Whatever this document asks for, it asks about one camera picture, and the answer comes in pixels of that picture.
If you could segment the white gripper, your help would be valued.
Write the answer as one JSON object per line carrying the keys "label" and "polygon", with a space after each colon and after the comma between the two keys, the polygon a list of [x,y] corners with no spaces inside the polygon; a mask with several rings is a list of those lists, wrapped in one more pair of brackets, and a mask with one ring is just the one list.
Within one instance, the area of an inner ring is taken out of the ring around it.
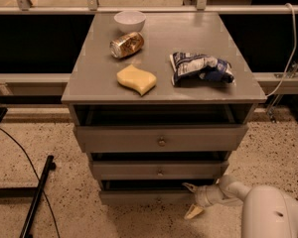
{"label": "white gripper", "polygon": [[183,186],[195,194],[196,204],[192,204],[185,214],[185,219],[190,220],[201,214],[203,207],[220,204],[225,199],[224,193],[217,184],[197,187],[194,184],[183,182]]}

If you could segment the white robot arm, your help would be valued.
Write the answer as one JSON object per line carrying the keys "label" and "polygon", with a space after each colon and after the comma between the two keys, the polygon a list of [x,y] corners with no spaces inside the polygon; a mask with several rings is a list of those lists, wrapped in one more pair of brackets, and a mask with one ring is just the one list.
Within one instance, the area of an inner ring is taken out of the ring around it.
{"label": "white robot arm", "polygon": [[249,187],[229,175],[212,185],[183,186],[195,197],[186,219],[215,204],[240,203],[241,238],[298,238],[298,201],[274,186]]}

